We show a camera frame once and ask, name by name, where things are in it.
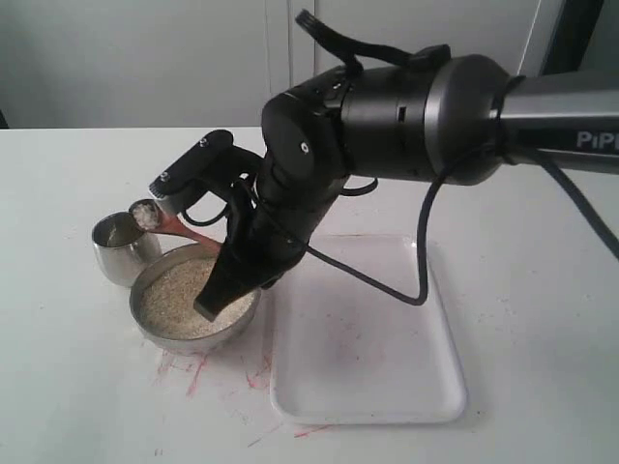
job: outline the black cable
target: black cable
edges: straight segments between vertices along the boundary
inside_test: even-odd
[[[294,234],[290,233],[286,230],[274,217],[271,216],[271,213],[267,208],[265,208],[262,201],[258,198],[255,191],[245,182],[241,182],[242,187],[250,196],[251,200],[256,204],[258,208],[261,208],[265,213],[267,219],[288,239],[294,242],[299,247],[302,247],[307,253],[312,256],[324,261],[325,263],[344,271],[351,276],[354,276],[360,279],[362,282],[370,285],[391,297],[394,297],[401,302],[404,302],[408,305],[413,306],[421,306],[427,300],[427,223],[429,220],[429,213],[432,208],[432,203],[436,198],[436,194],[438,193],[441,186],[445,183],[447,178],[451,176],[458,167],[465,161],[471,159],[474,155],[479,155],[484,148],[478,147],[470,152],[467,152],[465,155],[456,159],[455,162],[445,167],[441,173],[434,179],[434,181],[430,184],[429,189],[427,190],[426,197],[424,198],[424,202],[422,203],[421,212],[419,213],[419,221],[417,223],[417,269],[419,273],[419,296],[410,297],[408,295],[404,295],[399,292],[395,288],[386,285],[369,275],[358,271],[347,264],[338,261],[331,256],[328,256],[314,247],[310,246],[310,244],[306,244],[301,239],[297,238]]]
[[[354,268],[351,268],[347,264],[338,261],[331,256],[328,256],[317,249],[306,244],[294,234],[286,230],[280,223],[271,216],[271,213],[265,208],[262,201],[258,198],[255,191],[246,182],[241,182],[242,187],[250,196],[251,200],[256,204],[256,207],[261,208],[265,213],[267,219],[289,240],[302,247],[307,253],[324,261],[325,263],[344,271],[351,276],[360,279],[362,282],[394,297],[395,299],[404,302],[408,305],[419,306],[423,305],[427,300],[427,224],[429,221],[429,213],[432,208],[432,204],[441,186],[445,183],[447,178],[451,176],[464,162],[470,160],[475,155],[482,155],[485,152],[485,147],[479,147],[474,149],[460,158],[456,159],[451,165],[445,167],[440,174],[434,179],[427,190],[426,197],[422,203],[422,208],[419,213],[419,220],[417,223],[417,268],[419,273],[419,296],[410,297],[400,293],[398,290],[362,273]],[[591,203],[584,197],[580,189],[565,175],[565,173],[545,154],[538,150],[522,149],[520,150],[525,156],[528,156],[532,161],[539,164],[552,178],[561,186],[561,188],[570,196],[574,201],[578,210],[585,217],[587,222],[591,225],[598,237],[604,242],[612,254],[619,260],[619,240],[612,233],[612,231],[606,226],[604,221],[600,218],[598,213],[593,209]]]
[[[341,190],[341,196],[362,196],[367,195],[368,193],[372,193],[378,187],[378,179],[371,181],[369,184],[363,187],[358,188],[343,188]]]
[[[589,225],[594,232],[600,237],[600,240],[604,242],[606,247],[619,260],[619,240],[617,236],[612,233],[605,222],[602,220],[598,212],[593,208],[589,200],[585,198],[574,182],[557,166],[552,159],[539,150],[516,147],[519,153],[522,153],[527,158],[536,162],[541,166],[545,172],[547,172],[552,178],[561,186],[561,188],[570,196],[574,201],[576,207],[584,218],[589,222]]]
[[[192,218],[189,213],[187,212],[187,210],[183,210],[181,212],[181,215],[183,216],[183,219],[186,220],[189,224],[194,225],[195,227],[207,227],[209,225],[213,225],[214,223],[216,223],[218,220],[220,220],[221,218],[223,218],[225,215],[227,215],[228,211],[230,210],[230,208],[228,207],[228,205],[226,204],[223,209],[213,218],[208,219],[208,220],[195,220],[194,218]]]

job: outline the table surface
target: table surface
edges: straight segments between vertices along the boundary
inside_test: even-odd
[[[533,166],[447,186],[432,212],[431,264],[469,392],[459,420],[282,423],[267,389],[268,295],[250,330],[206,359],[144,341],[128,290],[97,269],[91,228],[148,196],[154,176],[206,131],[0,131],[0,461],[616,459],[619,264]],[[259,129],[233,131],[238,145],[264,151]],[[570,175],[619,230],[617,178]],[[381,181],[372,195],[338,200],[317,233],[410,234],[426,189]],[[195,215],[217,203],[205,198]]]

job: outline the stainless steel bowl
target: stainless steel bowl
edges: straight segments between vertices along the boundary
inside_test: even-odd
[[[211,333],[200,338],[192,339],[174,339],[159,336],[148,330],[148,327],[143,324],[141,317],[140,303],[144,291],[168,269],[173,268],[190,259],[214,258],[209,250],[200,244],[192,244],[180,246],[172,249],[164,254],[159,260],[155,261],[147,267],[135,280],[131,294],[129,296],[129,305],[132,310],[133,319],[142,330],[146,338],[153,341],[156,345],[163,349],[182,356],[206,355],[221,348],[226,342],[242,334],[250,324],[255,310],[260,300],[260,290],[252,292],[253,298],[247,311],[232,325],[225,329]]]

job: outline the plastic tray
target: plastic tray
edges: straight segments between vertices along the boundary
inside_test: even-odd
[[[410,238],[333,236],[312,245],[418,293]],[[431,272],[429,298],[416,307],[307,256],[274,287],[274,302],[271,399],[286,420],[428,423],[463,411],[466,389]]]

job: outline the gray wall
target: gray wall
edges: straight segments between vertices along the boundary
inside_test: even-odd
[[[292,26],[301,8],[362,40],[448,42],[534,73],[560,4],[0,0],[0,108],[14,128],[253,126],[271,95],[336,63]]]
[[[619,1],[606,0],[580,69],[619,73]]]

